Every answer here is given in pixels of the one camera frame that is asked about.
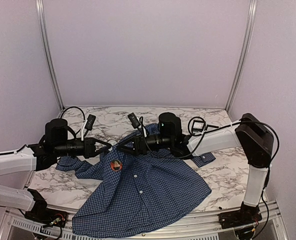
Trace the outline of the blue checked button shirt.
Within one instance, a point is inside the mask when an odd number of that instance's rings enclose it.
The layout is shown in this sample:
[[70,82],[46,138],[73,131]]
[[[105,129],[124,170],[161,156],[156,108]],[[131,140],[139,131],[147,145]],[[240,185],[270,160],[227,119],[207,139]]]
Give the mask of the blue checked button shirt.
[[[122,162],[122,170],[113,171],[110,163]],[[174,159],[170,151],[160,149],[152,153],[133,156],[113,147],[96,164],[77,157],[63,156],[56,169],[74,171],[78,179],[99,180],[100,184],[80,207],[78,219],[86,216],[98,218],[112,213],[118,203],[128,204],[130,212],[155,214],[161,219],[173,219],[171,207],[182,214],[198,207],[210,194],[204,179],[181,159]]]

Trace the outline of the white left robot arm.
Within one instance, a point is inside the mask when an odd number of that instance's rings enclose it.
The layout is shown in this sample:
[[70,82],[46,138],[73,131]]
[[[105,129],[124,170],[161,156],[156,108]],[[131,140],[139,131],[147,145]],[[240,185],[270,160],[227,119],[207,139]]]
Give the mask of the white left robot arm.
[[[87,137],[93,120],[85,120],[77,137],[67,120],[55,118],[45,125],[44,136],[38,143],[25,144],[20,149],[0,152],[0,177],[43,171],[55,165],[59,158],[83,156],[94,158],[108,151],[112,146],[95,137]],[[34,189],[24,186],[10,187],[0,184],[0,207],[31,211],[41,223],[51,219],[51,211],[46,200]]]

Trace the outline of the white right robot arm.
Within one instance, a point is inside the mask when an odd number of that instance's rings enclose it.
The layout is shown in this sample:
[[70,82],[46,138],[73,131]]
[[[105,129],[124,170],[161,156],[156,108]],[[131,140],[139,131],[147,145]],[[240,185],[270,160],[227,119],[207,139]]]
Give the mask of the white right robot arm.
[[142,118],[134,113],[128,115],[131,125],[139,133],[123,140],[117,149],[133,156],[156,154],[167,149],[175,159],[192,159],[206,153],[240,149],[248,164],[246,190],[242,208],[235,219],[246,224],[255,216],[263,191],[268,185],[271,164],[280,150],[280,138],[267,123],[259,121],[251,113],[224,126],[210,126],[203,118],[194,117],[192,123],[200,122],[203,127],[189,127],[183,133],[182,121],[172,112],[158,116],[157,133],[149,133]]

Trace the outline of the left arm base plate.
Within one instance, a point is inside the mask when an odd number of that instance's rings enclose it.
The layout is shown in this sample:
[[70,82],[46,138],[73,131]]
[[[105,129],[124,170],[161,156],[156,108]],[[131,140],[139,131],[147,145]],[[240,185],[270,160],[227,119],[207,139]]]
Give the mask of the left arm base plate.
[[24,213],[26,219],[43,224],[47,227],[64,227],[66,225],[68,213],[66,211],[51,209],[48,207],[38,207]]

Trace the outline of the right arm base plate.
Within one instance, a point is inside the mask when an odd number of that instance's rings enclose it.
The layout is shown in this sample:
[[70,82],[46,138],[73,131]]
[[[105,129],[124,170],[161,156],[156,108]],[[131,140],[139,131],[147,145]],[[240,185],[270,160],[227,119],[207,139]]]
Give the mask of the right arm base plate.
[[244,202],[241,203],[240,209],[220,213],[218,218],[222,229],[253,224],[263,219],[260,213],[259,205],[250,206]]

